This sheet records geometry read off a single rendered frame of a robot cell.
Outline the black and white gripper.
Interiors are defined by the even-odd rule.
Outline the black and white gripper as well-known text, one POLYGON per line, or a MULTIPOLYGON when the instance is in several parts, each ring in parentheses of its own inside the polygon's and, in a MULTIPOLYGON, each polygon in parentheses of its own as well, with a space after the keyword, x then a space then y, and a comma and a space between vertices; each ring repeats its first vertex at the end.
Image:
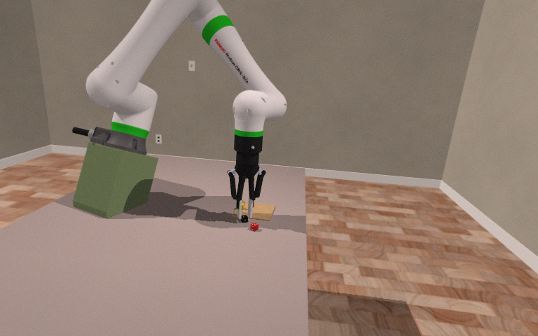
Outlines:
POLYGON ((259 153, 253 155, 245 155, 239 152, 236 153, 236 165, 233 170, 228 170, 227 173, 230 177, 230 190, 231 196, 234 200, 237 200, 237 217, 241 219, 242 217, 242 193, 244 188, 245 179, 249 181, 249 202, 248 202, 248 216, 252 218, 252 211, 254 207, 254 200, 257 197, 260 197, 261 186, 263 182, 263 177, 265 176, 266 171, 260 169, 258 165, 259 153), (239 175, 239 183, 235 187, 235 172, 239 175), (256 187, 254 191, 254 176, 258 172, 256 187))

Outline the tan flat mat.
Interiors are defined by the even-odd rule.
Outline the tan flat mat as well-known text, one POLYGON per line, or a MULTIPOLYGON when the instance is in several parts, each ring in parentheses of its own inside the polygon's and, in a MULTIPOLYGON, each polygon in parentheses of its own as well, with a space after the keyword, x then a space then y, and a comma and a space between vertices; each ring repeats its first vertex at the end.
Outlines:
MULTIPOLYGON (((248 218, 248 202, 242 202, 244 203, 244 209, 242 210, 242 216, 247 215, 248 218)), ((256 219, 256 220, 262 220, 262 221, 270 221, 273 211, 274 211, 275 205, 270 204, 259 204, 254 203, 253 212, 252 212, 252 218, 250 219, 256 219)), ((237 208, 233 212, 233 217, 237 217, 237 208)))

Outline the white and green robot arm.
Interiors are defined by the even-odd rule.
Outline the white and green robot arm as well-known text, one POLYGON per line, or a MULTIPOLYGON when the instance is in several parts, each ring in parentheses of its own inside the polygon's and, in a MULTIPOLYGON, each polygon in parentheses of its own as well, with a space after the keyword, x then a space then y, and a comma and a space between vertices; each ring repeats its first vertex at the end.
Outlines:
POLYGON ((158 95, 139 81, 187 16, 244 89, 233 102, 234 150, 245 155, 262 151, 264 122, 279 120, 287 101, 254 61, 217 0, 151 0, 127 36, 86 81, 91 100, 114 111, 111 130, 74 127, 73 133, 103 146, 147 154, 146 138, 158 95))

